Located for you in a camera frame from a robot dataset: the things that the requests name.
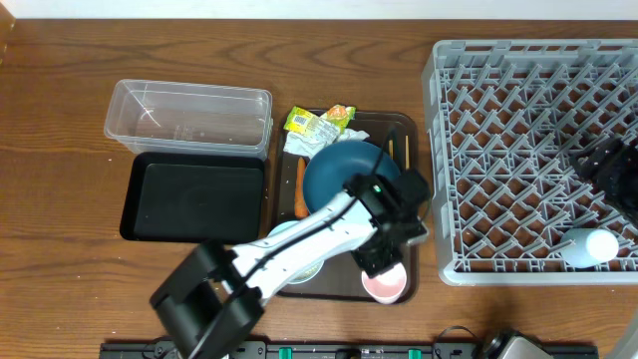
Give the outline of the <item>pink cup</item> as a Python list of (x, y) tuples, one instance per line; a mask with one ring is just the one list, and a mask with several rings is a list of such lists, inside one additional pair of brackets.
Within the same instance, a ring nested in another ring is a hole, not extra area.
[(364, 290), (381, 304), (393, 304), (407, 287), (408, 273), (402, 263), (395, 264), (388, 271), (375, 277), (369, 277), (363, 271), (361, 281)]

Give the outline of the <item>dark blue plate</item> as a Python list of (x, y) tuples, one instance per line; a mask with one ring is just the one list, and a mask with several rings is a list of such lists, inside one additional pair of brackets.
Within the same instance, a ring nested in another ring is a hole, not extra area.
[(373, 217), (398, 215), (410, 211), (404, 208), (397, 198), (397, 191), (392, 187), (400, 171), (388, 155), (374, 145), (360, 141), (339, 142), (321, 150), (310, 161), (303, 180), (303, 195), (311, 215), (330, 206), (334, 198), (344, 192), (344, 185), (354, 176), (374, 175), (380, 179), (380, 189), (365, 192), (356, 199), (346, 196), (345, 213), (351, 210), (349, 204), (364, 205)]

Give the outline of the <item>light blue cup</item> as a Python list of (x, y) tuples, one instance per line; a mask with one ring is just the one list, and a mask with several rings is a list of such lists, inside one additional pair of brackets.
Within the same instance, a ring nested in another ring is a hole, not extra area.
[(614, 259), (619, 243), (614, 233), (599, 228), (571, 228), (561, 238), (560, 256), (572, 267), (588, 268)]

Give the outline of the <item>light blue rice bowl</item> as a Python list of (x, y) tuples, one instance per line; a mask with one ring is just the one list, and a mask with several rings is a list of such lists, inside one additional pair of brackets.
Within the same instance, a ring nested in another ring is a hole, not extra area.
[[(287, 229), (289, 227), (291, 227), (292, 225), (296, 224), (297, 220), (289, 220), (289, 221), (285, 221), (282, 222), (280, 224), (277, 224), (274, 226), (274, 228), (268, 233), (269, 236), (277, 234), (281, 231), (283, 231), (284, 229)], [(297, 277), (293, 278), (289, 284), (290, 285), (297, 285), (297, 284), (301, 284), (304, 282), (307, 282), (309, 280), (311, 280), (313, 277), (315, 277), (320, 270), (323, 267), (324, 262), (320, 261), (318, 263), (316, 263), (315, 265), (313, 265), (312, 267), (309, 267), (307, 270), (303, 271), (302, 273), (300, 273)]]

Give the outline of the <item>orange carrot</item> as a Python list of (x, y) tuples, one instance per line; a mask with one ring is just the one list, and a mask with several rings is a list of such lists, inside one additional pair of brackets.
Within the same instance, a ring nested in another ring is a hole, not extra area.
[(294, 214), (297, 218), (305, 218), (309, 215), (303, 195), (303, 181), (306, 164), (305, 160), (300, 157), (297, 162), (295, 194), (294, 194)]

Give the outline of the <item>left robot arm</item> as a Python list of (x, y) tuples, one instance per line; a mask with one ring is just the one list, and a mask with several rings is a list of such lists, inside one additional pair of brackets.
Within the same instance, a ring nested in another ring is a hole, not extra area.
[(344, 252), (371, 278), (402, 259), (425, 234), (419, 216), (428, 182), (416, 170), (396, 179), (355, 175), (324, 207), (294, 225), (226, 249), (198, 245), (150, 299), (183, 358), (221, 358), (237, 348), (269, 299), (318, 262)]

